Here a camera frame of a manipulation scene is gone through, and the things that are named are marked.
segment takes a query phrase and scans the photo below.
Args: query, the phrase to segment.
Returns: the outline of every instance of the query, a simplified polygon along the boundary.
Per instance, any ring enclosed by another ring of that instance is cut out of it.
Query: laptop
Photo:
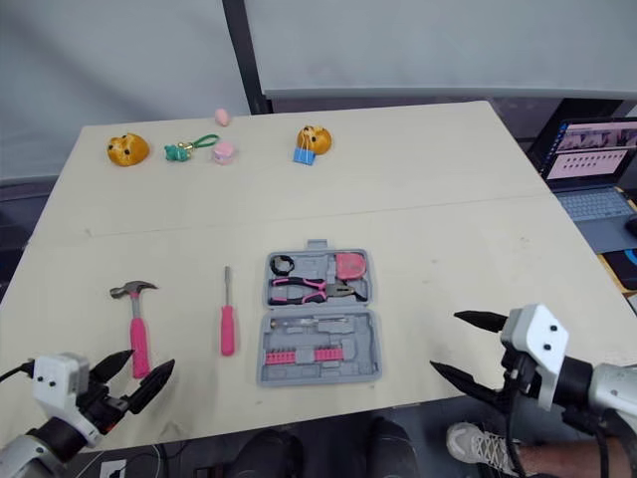
[[[596,253],[637,248],[614,186],[637,151],[637,118],[563,121],[539,173]]]

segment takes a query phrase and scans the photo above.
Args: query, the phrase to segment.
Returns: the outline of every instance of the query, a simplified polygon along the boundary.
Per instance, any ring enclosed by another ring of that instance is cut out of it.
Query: pink screwdriver handle
[[[135,317],[130,323],[130,347],[132,348],[132,376],[144,378],[150,373],[148,365],[148,344],[146,327],[141,317]]]
[[[232,306],[221,308],[221,354],[231,356],[235,352],[235,320]]]

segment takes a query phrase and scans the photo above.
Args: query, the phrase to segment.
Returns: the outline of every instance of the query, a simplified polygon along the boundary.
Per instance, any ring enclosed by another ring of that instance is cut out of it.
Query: laptop screen
[[[551,188],[613,185],[637,151],[637,119],[565,121],[541,174]]]

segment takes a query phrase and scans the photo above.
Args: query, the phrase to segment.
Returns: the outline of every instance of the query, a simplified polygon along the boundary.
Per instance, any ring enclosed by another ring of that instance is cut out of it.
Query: hammer
[[[148,282],[126,282],[123,287],[110,289],[110,296],[119,299],[126,294],[132,301],[132,321],[130,322],[130,348],[132,349],[132,376],[144,378],[150,372],[148,365],[148,345],[146,343],[146,328],[139,311],[139,293],[143,289],[156,289]]]

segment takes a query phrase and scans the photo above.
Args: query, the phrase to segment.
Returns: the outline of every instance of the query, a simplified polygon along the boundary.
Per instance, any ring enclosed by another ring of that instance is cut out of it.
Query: pliers
[[[346,297],[356,296],[356,290],[353,287],[344,284],[328,284],[324,279],[304,279],[303,277],[282,277],[281,279],[273,279],[270,281],[271,287],[281,286],[302,286],[316,289],[316,292],[307,294],[302,297],[288,299],[286,297],[273,297],[270,299],[271,306],[301,305],[308,302],[321,303],[325,302],[328,297]]]

